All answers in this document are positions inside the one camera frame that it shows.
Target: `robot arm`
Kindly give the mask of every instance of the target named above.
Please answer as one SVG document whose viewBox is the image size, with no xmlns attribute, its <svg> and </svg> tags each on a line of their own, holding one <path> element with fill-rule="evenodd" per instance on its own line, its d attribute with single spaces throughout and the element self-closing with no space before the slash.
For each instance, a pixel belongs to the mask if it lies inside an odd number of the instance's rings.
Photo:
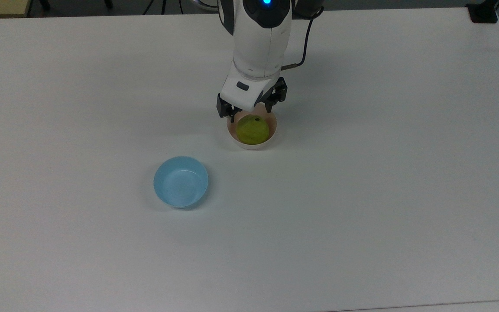
<svg viewBox="0 0 499 312">
<path fill-rule="evenodd" d="M 251 111 L 263 101 L 267 110 L 285 99 L 280 77 L 292 18 L 311 19 L 323 0 L 218 0 L 220 21 L 234 37 L 230 71 L 217 97 L 220 117 Z"/>
</svg>

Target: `floor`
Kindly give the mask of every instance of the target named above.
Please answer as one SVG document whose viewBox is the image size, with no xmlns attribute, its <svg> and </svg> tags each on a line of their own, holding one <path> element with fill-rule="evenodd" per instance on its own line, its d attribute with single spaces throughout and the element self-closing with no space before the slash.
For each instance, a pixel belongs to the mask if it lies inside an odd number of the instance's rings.
<svg viewBox="0 0 499 312">
<path fill-rule="evenodd" d="M 30 16 L 107 16 L 141 15 L 151 0 L 113 0 L 113 8 L 105 7 L 104 0 L 49 0 L 51 10 L 44 12 L 39 0 L 32 0 Z M 192 3 L 192 0 L 154 0 L 147 14 L 161 14 L 165 1 L 165 14 L 209 14 Z M 325 10 L 374 10 L 392 8 L 442 8 L 463 7 L 467 3 L 480 3 L 482 0 L 325 0 Z"/>
</svg>

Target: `black object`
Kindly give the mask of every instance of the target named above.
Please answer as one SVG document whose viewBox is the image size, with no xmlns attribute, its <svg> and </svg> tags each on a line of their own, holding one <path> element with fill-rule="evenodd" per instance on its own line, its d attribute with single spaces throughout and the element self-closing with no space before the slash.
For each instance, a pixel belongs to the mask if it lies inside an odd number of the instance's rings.
<svg viewBox="0 0 499 312">
<path fill-rule="evenodd" d="M 241 109 L 236 106 L 230 105 L 227 101 L 220 98 L 220 93 L 217 94 L 217 111 L 219 117 L 227 117 L 230 116 L 230 122 L 234 122 L 234 115 L 238 112 L 242 112 Z"/>
<path fill-rule="evenodd" d="M 290 11 L 290 0 L 243 0 L 248 16 L 263 28 L 282 24 Z"/>
<path fill-rule="evenodd" d="M 49 5 L 49 1 L 47 0 L 40 0 L 40 4 L 42 5 L 42 8 L 44 11 L 51 10 L 51 6 Z"/>
<path fill-rule="evenodd" d="M 218 10 L 218 17 L 220 23 L 224 26 L 229 34 L 234 34 L 234 2 L 232 0 L 219 0 L 220 8 Z"/>
<path fill-rule="evenodd" d="M 465 7 L 473 23 L 495 24 L 498 21 L 495 9 L 497 3 L 499 6 L 499 0 L 485 0 L 481 4 L 465 4 Z"/>
<path fill-rule="evenodd" d="M 286 92 L 288 91 L 288 86 L 286 85 L 286 82 L 283 77 L 279 77 L 277 80 L 277 83 L 267 91 L 261 97 L 261 100 L 265 104 L 265 109 L 267 109 L 267 113 L 271 112 L 271 109 L 275 104 L 277 104 L 280 101 L 285 101 L 286 99 Z"/>
<path fill-rule="evenodd" d="M 324 0 L 299 0 L 297 5 L 294 5 L 294 2 L 295 0 L 292 0 L 292 19 L 312 20 L 323 7 Z"/>
<path fill-rule="evenodd" d="M 238 83 L 236 84 L 236 87 L 239 87 L 240 89 L 242 89 L 244 91 L 248 91 L 250 89 L 249 85 L 246 85 L 245 83 L 243 83 L 241 81 L 238 81 Z"/>
</svg>

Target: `green pear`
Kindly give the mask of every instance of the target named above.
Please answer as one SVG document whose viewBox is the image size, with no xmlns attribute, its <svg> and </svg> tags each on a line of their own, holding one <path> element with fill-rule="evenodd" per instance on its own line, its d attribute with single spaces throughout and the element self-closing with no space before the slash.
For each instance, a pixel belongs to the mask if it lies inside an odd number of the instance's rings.
<svg viewBox="0 0 499 312">
<path fill-rule="evenodd" d="M 269 138 L 269 125 L 258 115 L 246 115 L 236 126 L 238 140 L 244 144 L 262 144 Z"/>
</svg>

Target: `black cable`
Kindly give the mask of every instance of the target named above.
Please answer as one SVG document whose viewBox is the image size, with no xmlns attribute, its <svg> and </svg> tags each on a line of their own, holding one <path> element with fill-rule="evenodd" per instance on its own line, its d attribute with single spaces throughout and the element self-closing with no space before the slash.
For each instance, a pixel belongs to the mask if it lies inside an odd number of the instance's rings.
<svg viewBox="0 0 499 312">
<path fill-rule="evenodd" d="M 147 5 L 146 10 L 144 11 L 144 14 L 142 14 L 142 15 L 145 15 L 145 13 L 147 13 L 147 10 L 149 10 L 149 8 L 150 8 L 151 4 L 153 4 L 153 0 L 151 0 L 151 1 L 149 2 L 149 4 Z"/>
<path fill-rule="evenodd" d="M 281 67 L 281 71 L 283 71 L 285 69 L 296 68 L 298 66 L 301 66 L 303 64 L 303 62 L 305 62 L 305 56 L 307 55 L 307 40 L 309 39 L 309 32 L 311 31 L 311 24 L 313 24 L 313 20 L 315 18 L 317 18 L 317 17 L 319 17 L 319 15 L 321 15 L 323 10 L 324 10 L 324 7 L 321 6 L 321 9 L 319 10 L 319 12 L 317 12 L 317 14 L 315 14 L 315 15 L 311 16 L 311 18 L 309 18 L 309 25 L 307 25 L 307 32 L 305 33 L 305 43 L 303 44 L 303 55 L 301 56 L 301 61 L 299 63 L 284 65 L 283 67 Z"/>
<path fill-rule="evenodd" d="M 154 0 L 151 0 L 150 3 L 147 5 L 147 8 L 146 10 L 144 11 L 144 13 L 142 15 L 145 15 L 147 13 L 147 11 L 149 10 L 149 8 L 151 7 L 151 4 L 153 4 L 153 1 Z M 167 0 L 163 0 L 163 5 L 161 6 L 161 15 L 165 15 L 165 6 L 167 5 Z"/>
<path fill-rule="evenodd" d="M 167 0 L 163 0 L 163 5 L 161 6 L 161 15 L 165 15 L 165 6 L 167 5 Z"/>
</svg>

